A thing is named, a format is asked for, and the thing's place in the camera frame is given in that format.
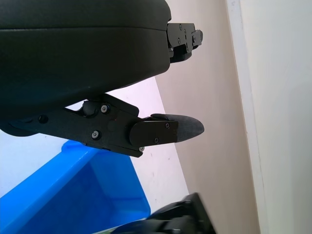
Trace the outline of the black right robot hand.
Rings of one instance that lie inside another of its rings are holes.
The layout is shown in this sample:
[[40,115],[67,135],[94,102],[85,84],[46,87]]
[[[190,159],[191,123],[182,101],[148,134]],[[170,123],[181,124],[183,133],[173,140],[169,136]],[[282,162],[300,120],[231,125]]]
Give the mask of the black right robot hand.
[[168,204],[146,219],[119,226],[114,234],[216,234],[199,193]]

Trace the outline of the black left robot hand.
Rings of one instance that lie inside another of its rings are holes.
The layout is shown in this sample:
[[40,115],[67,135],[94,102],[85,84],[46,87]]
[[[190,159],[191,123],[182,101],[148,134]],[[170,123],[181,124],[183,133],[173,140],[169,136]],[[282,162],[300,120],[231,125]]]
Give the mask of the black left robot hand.
[[172,23],[164,0],[3,0],[0,128],[140,157],[146,146],[204,132],[192,117],[153,114],[109,95],[189,59],[203,33]]

